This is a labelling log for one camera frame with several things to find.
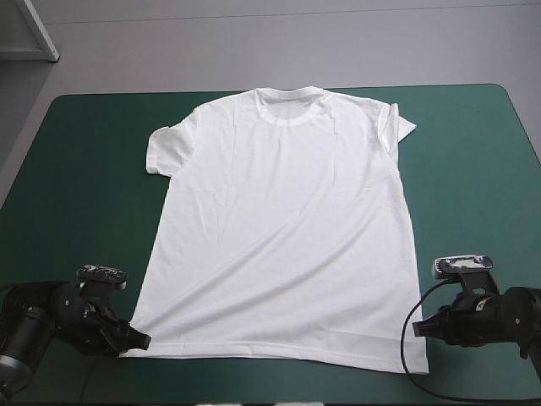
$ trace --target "white t-shirt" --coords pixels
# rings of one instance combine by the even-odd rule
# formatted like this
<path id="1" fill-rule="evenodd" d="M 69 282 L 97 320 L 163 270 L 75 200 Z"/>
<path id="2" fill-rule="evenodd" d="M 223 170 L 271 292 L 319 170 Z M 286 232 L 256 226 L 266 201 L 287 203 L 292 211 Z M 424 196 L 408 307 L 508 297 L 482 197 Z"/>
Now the white t-shirt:
<path id="1" fill-rule="evenodd" d="M 402 372 L 419 288 L 397 158 L 413 129 L 396 104 L 305 87 L 223 97 L 155 131 L 146 169 L 171 181 L 131 321 L 152 341 L 126 355 Z M 406 355 L 428 372 L 411 328 Z"/>

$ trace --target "green table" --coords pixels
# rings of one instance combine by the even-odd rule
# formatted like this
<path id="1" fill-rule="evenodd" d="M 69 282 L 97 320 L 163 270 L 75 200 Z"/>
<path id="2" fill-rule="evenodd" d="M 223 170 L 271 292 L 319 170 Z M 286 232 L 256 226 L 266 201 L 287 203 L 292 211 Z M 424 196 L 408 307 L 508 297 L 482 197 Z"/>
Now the green table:
<path id="1" fill-rule="evenodd" d="M 400 144 L 400 170 L 422 291 L 437 256 L 485 253 L 500 288 L 541 286 L 541 167 L 498 85 L 332 89 L 398 102 L 418 128 Z M 168 178 L 145 172 L 153 129 L 231 92 L 61 96 L 50 106 L 0 211 L 2 280 L 73 279 L 83 264 L 129 272 L 114 299 L 129 318 L 145 274 Z M 449 303 L 444 287 L 424 306 Z M 428 341 L 431 374 L 419 380 L 462 396 L 538 393 L 514 344 L 454 348 Z M 55 342 L 15 400 L 74 402 L 90 358 Z M 98 359 L 86 402 L 324 401 L 423 403 L 435 399 L 404 375 L 288 359 Z"/>

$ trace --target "neckline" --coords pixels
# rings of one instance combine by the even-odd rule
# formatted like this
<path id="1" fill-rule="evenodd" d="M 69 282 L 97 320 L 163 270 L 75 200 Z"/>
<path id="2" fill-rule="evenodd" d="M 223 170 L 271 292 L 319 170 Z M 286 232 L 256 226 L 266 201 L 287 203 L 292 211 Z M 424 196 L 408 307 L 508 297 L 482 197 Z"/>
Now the neckline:
<path id="1" fill-rule="evenodd" d="M 292 91 L 281 91 L 278 89 L 272 89 L 270 87 L 258 87 L 254 89 L 254 93 L 255 93 L 255 105 L 257 107 L 257 111 L 259 115 L 265 121 L 274 125 L 292 127 L 294 125 L 306 123 L 313 116 L 315 116 L 316 113 L 322 108 L 320 104 L 321 101 L 328 96 L 329 92 L 326 91 L 325 89 L 320 89 L 319 87 L 306 86 L 306 87 L 295 89 Z M 317 95 L 321 95 L 322 97 L 314 100 L 310 104 L 310 107 L 306 110 L 306 112 L 304 112 L 302 115 L 295 118 L 279 118 L 275 116 L 274 114 L 272 114 L 272 112 L 270 112 L 269 109 L 266 108 L 265 105 L 261 101 L 262 96 L 271 98 L 271 99 L 293 100 L 298 97 L 317 96 Z"/>

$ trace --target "black cable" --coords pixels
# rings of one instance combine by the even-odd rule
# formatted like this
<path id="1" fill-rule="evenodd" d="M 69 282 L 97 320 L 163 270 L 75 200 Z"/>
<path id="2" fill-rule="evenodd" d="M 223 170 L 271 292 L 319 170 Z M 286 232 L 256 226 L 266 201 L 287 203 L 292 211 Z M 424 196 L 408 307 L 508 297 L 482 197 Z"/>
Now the black cable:
<path id="1" fill-rule="evenodd" d="M 95 355 L 94 359 L 92 360 L 92 363 L 90 364 L 88 368 L 88 371 L 86 372 L 85 381 L 83 382 L 83 387 L 79 395 L 79 403 L 83 403 L 83 397 L 85 396 L 86 387 L 88 386 L 88 382 L 90 382 L 90 377 L 92 376 L 92 372 L 94 371 L 94 367 L 96 366 L 97 360 L 98 360 L 98 356 Z"/>
<path id="2" fill-rule="evenodd" d="M 449 283 L 454 283 L 454 281 L 448 279 L 443 281 L 442 283 L 438 283 L 437 285 L 433 286 L 429 290 L 425 292 L 425 294 L 421 297 L 421 299 L 418 301 L 418 303 L 413 306 L 413 309 L 409 312 L 409 314 L 406 317 L 406 320 L 404 321 L 404 326 L 402 327 L 402 336 L 400 338 L 400 359 L 402 361 L 402 366 L 404 367 L 404 371 L 406 371 L 407 378 L 412 382 L 413 385 L 421 389 L 422 391 L 435 396 L 440 399 L 444 400 L 452 400 L 455 402 L 468 402 L 468 403 L 487 403 L 487 404 L 531 404 L 531 403 L 541 403 L 541 398 L 530 398 L 530 399 L 481 399 L 481 398 L 458 398 L 455 396 L 448 396 L 448 395 L 441 395 L 439 393 L 433 392 L 430 389 L 427 389 L 420 383 L 416 382 L 413 379 L 412 374 L 410 373 L 409 369 L 406 366 L 406 359 L 404 358 L 404 337 L 406 336 L 406 328 L 407 324 L 409 322 L 409 319 L 412 317 L 413 313 L 415 313 L 415 310 L 424 302 L 424 300 L 437 288 L 441 288 L 443 285 L 447 285 Z"/>
<path id="3" fill-rule="evenodd" d="M 15 283 L 6 283 L 5 285 L 0 286 L 0 293 L 6 289 L 12 288 L 15 286 Z"/>

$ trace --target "gray floor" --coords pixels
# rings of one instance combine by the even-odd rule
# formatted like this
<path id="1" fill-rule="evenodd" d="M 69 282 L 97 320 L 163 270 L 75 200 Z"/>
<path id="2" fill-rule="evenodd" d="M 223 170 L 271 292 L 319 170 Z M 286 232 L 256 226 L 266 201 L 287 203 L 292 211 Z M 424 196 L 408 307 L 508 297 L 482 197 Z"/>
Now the gray floor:
<path id="1" fill-rule="evenodd" d="M 63 94 L 497 83 L 541 156 L 541 1 L 34 0 L 58 63 L 0 63 L 0 204 Z"/>

